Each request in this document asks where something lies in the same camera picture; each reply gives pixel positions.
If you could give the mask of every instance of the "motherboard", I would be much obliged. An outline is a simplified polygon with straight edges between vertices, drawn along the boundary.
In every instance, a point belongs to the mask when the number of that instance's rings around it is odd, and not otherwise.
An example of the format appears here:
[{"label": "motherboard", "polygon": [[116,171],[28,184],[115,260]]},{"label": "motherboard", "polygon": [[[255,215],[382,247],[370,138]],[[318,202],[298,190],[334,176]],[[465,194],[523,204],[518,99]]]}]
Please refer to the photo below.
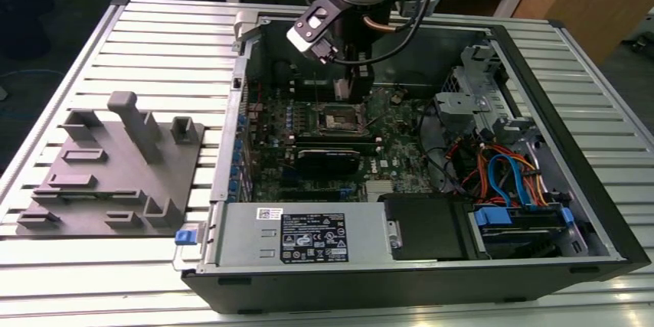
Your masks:
[{"label": "motherboard", "polygon": [[388,192],[434,191],[416,140],[423,100],[403,100],[394,88],[355,105],[296,101],[280,90],[258,100],[254,201],[376,201]]}]

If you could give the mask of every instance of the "copper pipe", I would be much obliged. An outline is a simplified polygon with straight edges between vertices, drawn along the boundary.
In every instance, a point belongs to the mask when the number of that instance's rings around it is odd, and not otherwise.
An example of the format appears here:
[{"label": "copper pipe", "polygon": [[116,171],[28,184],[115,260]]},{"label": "copper pipe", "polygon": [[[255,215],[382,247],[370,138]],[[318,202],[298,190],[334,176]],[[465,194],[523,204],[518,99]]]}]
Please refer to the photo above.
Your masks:
[{"label": "copper pipe", "polygon": [[364,24],[375,31],[384,32],[387,34],[392,34],[396,31],[395,26],[383,25],[382,23],[376,23],[367,15],[364,15]]}]

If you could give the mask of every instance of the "blue latch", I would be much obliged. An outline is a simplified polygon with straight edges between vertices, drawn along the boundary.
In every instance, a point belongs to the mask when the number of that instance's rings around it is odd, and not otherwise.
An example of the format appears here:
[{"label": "blue latch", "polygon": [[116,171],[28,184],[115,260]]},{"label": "blue latch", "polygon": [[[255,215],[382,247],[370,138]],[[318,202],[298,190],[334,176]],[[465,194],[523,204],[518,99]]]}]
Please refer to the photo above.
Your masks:
[{"label": "blue latch", "polygon": [[571,210],[567,207],[563,207],[561,210],[561,214],[563,215],[563,221],[567,225],[574,224],[574,215]]},{"label": "blue latch", "polygon": [[483,207],[474,212],[474,219],[478,226],[513,224],[506,207]]},{"label": "blue latch", "polygon": [[198,230],[178,230],[175,233],[175,245],[198,244]]}]

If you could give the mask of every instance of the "slotted aluminum surface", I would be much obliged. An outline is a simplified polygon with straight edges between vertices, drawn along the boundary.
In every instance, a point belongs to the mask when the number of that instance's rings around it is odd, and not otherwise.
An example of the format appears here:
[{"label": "slotted aluminum surface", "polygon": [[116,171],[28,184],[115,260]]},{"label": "slotted aluminum surface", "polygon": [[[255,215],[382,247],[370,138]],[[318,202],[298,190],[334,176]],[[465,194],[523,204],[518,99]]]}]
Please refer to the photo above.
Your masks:
[{"label": "slotted aluminum surface", "polygon": [[[583,283],[538,301],[323,312],[222,316],[187,289],[174,270],[172,239],[16,240],[15,221],[29,204],[31,187],[45,177],[67,138],[56,128],[71,108],[105,109],[113,90],[139,94],[138,107],[159,121],[191,115],[208,127],[194,177],[186,220],[207,219],[228,81],[236,53],[236,12],[298,12],[300,8],[208,2],[132,0],[113,5],[71,69],[55,101],[24,143],[0,188],[0,321],[3,325],[650,325],[654,267],[603,283]],[[545,21],[438,16],[434,20],[498,22],[521,52],[586,157],[606,184],[650,257],[654,257],[654,154],[651,137],[565,32]],[[518,106],[526,112],[514,85]],[[184,249],[184,260],[198,249]]]}]

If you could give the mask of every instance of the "power supply label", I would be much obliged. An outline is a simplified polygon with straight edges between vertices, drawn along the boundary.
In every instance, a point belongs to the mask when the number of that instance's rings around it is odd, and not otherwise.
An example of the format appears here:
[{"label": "power supply label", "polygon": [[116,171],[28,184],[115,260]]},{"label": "power supply label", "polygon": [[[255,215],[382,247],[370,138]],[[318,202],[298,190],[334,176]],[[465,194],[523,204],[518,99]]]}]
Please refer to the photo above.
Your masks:
[{"label": "power supply label", "polygon": [[347,262],[346,214],[282,215],[283,263]]}]

